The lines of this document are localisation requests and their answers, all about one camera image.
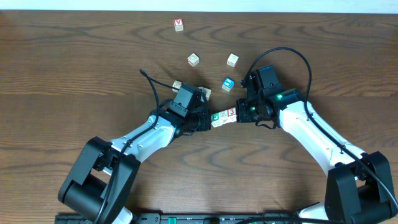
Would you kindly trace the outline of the green F wooden block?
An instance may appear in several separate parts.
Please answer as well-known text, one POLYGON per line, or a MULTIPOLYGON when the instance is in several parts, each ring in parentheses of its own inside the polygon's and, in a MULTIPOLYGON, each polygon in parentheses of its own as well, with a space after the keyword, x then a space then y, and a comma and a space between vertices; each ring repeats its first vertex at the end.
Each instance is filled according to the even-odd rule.
POLYGON ((212 115, 211 115, 211 125, 212 125, 214 128, 217 128, 217 127, 221 126, 221 123, 220 123, 220 114, 219 114, 219 113, 215 113, 215 114, 212 114, 212 115))

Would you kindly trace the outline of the red 3 wooden block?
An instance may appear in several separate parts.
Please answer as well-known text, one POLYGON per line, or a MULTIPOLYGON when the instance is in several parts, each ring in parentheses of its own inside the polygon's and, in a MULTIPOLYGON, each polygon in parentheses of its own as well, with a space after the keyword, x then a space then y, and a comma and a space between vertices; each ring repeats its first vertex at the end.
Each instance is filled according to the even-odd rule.
POLYGON ((235 107, 228 109, 227 114, 228 114, 229 122, 236 122, 237 121, 237 114, 236 114, 236 108, 235 107))

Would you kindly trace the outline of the plain yellowish wooden block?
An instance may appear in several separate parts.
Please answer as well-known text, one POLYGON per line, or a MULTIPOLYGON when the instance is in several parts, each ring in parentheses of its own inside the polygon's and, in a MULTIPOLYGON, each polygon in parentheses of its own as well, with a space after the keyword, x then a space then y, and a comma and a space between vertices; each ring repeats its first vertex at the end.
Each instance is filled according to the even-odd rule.
POLYGON ((229 117, 228 117, 228 111, 227 110, 220 111, 218 113, 218 115, 219 115, 219 124, 220 124, 220 126, 222 126, 225 123, 229 122, 229 117))

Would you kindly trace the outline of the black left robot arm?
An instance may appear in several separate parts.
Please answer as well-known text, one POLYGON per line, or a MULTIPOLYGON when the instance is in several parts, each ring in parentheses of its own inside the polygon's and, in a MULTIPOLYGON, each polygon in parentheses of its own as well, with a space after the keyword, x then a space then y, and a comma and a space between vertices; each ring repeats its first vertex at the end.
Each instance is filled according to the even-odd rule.
POLYGON ((58 192, 58 200, 92 223, 130 223, 124 206, 142 162, 180 136, 211 128, 205 92, 183 84, 172 100, 120 138, 91 138, 58 192))

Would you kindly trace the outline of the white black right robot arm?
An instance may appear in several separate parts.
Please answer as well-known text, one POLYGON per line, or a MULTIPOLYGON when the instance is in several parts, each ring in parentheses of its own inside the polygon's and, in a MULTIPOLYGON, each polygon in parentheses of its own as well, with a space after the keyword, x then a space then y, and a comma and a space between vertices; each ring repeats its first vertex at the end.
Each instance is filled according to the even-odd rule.
POLYGON ((327 176, 324 202, 297 212, 295 222, 380 223, 397 215, 391 168, 380 152, 368 154, 326 123, 298 90, 248 90, 237 100, 237 120, 273 121, 292 135, 327 176))

